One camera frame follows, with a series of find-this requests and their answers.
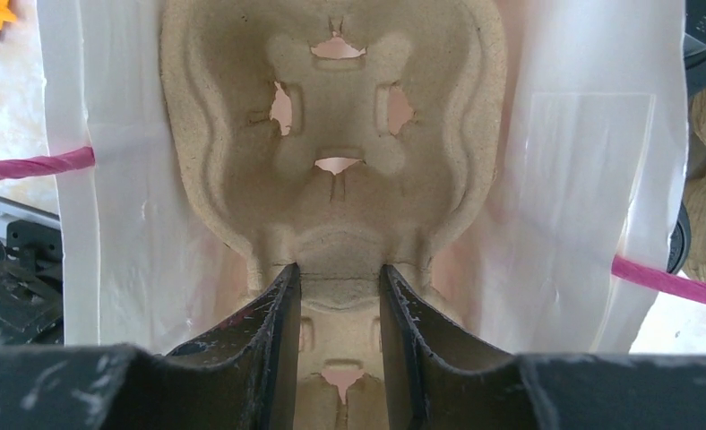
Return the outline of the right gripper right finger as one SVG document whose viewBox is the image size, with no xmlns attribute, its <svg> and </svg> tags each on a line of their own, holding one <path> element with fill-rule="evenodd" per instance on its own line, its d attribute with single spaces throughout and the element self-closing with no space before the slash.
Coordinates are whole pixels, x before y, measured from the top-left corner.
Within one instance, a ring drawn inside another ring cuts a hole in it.
<svg viewBox="0 0 706 430">
<path fill-rule="evenodd" d="M 392 429 L 706 429 L 706 356 L 513 355 L 379 284 Z"/>
</svg>

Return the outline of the pink paper bag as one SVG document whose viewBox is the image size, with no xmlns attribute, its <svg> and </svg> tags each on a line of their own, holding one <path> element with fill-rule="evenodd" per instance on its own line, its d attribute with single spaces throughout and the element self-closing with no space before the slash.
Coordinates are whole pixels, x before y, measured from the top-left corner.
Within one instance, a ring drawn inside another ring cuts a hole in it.
<svg viewBox="0 0 706 430">
<path fill-rule="evenodd" d="M 244 302 L 245 259 L 189 202 L 161 80 L 168 1 L 14 1 L 0 159 L 93 166 L 0 182 L 55 211 L 66 339 L 156 352 Z M 667 264 L 688 153 L 682 1 L 492 1 L 506 42 L 495 175 L 433 261 L 470 332 L 511 352 L 706 353 L 706 305 L 615 277 Z"/>
</svg>

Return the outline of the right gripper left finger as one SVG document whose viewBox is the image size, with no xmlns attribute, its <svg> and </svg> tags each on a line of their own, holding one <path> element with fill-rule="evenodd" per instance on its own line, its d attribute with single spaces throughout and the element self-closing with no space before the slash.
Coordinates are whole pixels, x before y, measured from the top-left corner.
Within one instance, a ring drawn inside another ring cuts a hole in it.
<svg viewBox="0 0 706 430">
<path fill-rule="evenodd" d="M 0 347 L 0 429 L 290 429 L 300 273 L 166 355 L 131 344 Z"/>
</svg>

